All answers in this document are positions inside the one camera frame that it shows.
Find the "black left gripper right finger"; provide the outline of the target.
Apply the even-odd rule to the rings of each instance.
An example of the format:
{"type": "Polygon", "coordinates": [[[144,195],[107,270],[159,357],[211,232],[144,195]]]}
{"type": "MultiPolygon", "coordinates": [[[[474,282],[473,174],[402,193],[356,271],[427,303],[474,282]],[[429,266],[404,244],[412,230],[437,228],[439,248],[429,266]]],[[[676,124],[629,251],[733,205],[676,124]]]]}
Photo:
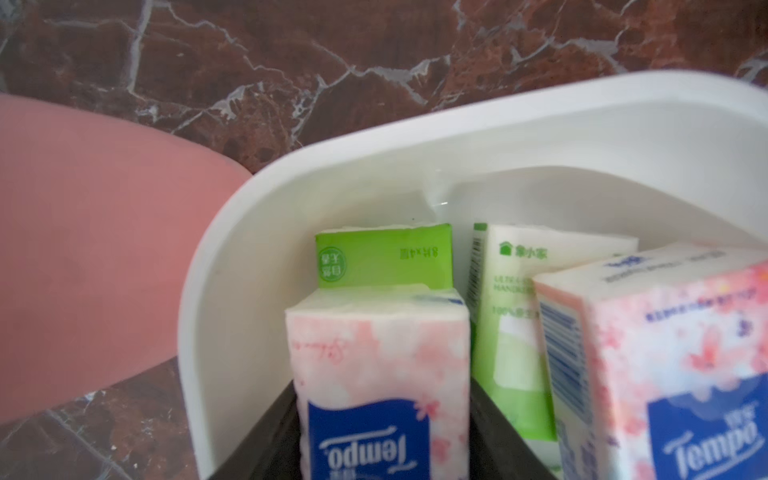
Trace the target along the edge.
{"type": "Polygon", "coordinates": [[[474,379],[469,451],[471,480],[556,480],[474,379]]]}

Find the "pink Tempo tissue pack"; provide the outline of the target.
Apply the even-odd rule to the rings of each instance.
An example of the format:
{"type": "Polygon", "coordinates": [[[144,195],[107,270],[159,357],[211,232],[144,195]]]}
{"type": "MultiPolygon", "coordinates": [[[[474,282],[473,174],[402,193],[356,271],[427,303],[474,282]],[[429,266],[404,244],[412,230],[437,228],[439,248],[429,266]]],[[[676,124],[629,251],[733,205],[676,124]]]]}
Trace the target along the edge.
{"type": "Polygon", "coordinates": [[[675,243],[534,280],[567,479],[767,475],[767,254],[675,243]]]}
{"type": "Polygon", "coordinates": [[[319,289],[285,312],[306,479],[465,479],[470,320],[423,285],[319,289]]]}

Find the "green white tissue pack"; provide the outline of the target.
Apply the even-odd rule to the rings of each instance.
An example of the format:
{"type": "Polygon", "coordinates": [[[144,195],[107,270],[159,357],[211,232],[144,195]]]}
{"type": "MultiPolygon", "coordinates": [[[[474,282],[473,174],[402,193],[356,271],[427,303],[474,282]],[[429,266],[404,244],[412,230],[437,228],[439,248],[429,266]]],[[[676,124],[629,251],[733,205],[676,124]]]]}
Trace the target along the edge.
{"type": "Polygon", "coordinates": [[[556,438],[533,279],[637,251],[635,237],[477,223],[466,301],[471,374],[527,440],[556,438]]]}

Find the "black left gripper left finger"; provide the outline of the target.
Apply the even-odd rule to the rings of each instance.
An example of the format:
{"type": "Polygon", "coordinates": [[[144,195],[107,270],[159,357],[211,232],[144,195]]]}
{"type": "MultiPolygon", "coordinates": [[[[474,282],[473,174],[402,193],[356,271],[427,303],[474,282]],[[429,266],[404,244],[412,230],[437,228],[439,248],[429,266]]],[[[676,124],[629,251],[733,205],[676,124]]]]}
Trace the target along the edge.
{"type": "Polygon", "coordinates": [[[213,480],[300,478],[300,419],[293,382],[210,476],[213,480]]]}

